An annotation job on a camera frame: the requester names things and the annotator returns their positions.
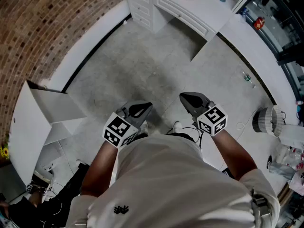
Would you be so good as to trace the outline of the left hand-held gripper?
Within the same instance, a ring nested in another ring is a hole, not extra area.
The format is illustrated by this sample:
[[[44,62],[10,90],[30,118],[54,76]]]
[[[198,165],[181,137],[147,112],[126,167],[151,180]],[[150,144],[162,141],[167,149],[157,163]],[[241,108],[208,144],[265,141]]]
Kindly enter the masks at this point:
[[[131,101],[113,112],[106,121],[102,136],[119,149],[127,145],[138,133],[153,106],[148,101]]]

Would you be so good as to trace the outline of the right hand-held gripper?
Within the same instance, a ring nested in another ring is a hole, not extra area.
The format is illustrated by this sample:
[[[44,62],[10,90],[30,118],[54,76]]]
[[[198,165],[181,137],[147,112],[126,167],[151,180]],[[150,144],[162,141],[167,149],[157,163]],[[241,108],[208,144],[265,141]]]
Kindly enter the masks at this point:
[[[202,132],[215,136],[227,125],[228,116],[224,109],[202,93],[183,92],[180,93],[180,101],[186,111],[194,118],[195,126]]]

